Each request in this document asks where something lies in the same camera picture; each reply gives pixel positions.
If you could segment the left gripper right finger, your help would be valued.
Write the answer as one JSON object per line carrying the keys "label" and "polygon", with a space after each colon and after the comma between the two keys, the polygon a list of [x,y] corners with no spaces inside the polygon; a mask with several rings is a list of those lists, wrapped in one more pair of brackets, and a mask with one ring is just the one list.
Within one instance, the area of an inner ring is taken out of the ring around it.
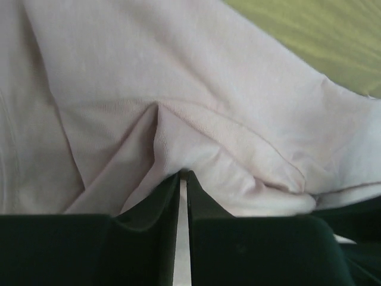
{"label": "left gripper right finger", "polygon": [[353,285],[332,230],[312,216],[236,217],[186,178],[193,285]]}

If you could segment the pink t shirt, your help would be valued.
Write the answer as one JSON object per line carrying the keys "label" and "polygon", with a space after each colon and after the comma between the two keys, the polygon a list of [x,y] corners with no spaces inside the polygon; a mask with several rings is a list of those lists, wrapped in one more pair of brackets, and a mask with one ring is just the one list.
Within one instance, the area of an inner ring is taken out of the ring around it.
{"label": "pink t shirt", "polygon": [[1,216],[116,217],[179,175],[193,285],[189,172],[236,217],[380,197],[380,99],[223,1],[1,2]]}

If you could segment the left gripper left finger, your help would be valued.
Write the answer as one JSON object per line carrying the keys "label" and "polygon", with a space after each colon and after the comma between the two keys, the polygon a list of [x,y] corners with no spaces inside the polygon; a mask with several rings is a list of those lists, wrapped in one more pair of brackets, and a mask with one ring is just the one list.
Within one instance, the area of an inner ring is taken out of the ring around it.
{"label": "left gripper left finger", "polygon": [[2,285],[171,285],[180,177],[125,213],[1,216]]}

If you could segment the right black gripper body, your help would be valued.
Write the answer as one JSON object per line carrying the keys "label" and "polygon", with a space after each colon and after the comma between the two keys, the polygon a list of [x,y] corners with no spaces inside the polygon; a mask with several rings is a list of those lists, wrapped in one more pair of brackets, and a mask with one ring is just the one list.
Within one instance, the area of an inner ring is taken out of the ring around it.
{"label": "right black gripper body", "polygon": [[341,243],[356,285],[380,285],[380,197],[313,215],[352,243]]}

